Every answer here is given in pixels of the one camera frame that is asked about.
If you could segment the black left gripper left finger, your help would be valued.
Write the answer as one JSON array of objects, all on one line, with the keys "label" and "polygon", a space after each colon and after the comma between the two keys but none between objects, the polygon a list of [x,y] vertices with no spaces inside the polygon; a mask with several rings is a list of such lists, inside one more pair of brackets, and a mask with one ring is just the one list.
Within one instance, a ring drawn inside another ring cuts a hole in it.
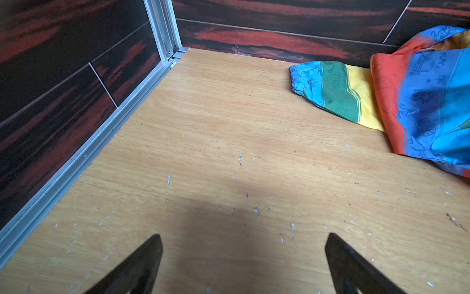
[{"label": "black left gripper left finger", "polygon": [[86,292],[150,294],[154,288],[163,252],[161,237],[159,234],[154,234]]}]

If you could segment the rainbow striped zip jacket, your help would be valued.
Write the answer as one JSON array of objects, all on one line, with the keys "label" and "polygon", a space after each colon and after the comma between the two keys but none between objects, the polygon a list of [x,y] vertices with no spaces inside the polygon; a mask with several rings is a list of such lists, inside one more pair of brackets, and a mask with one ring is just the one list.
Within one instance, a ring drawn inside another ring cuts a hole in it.
[{"label": "rainbow striped zip jacket", "polygon": [[353,123],[385,132],[396,154],[470,175],[470,32],[436,26],[370,67],[313,61],[290,67],[293,91]]}]

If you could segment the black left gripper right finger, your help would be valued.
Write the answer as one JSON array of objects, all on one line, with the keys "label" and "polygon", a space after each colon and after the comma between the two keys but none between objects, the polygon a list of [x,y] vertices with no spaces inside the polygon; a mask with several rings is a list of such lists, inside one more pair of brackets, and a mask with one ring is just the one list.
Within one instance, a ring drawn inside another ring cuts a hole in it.
[{"label": "black left gripper right finger", "polygon": [[405,294],[336,233],[324,249],[336,293]]}]

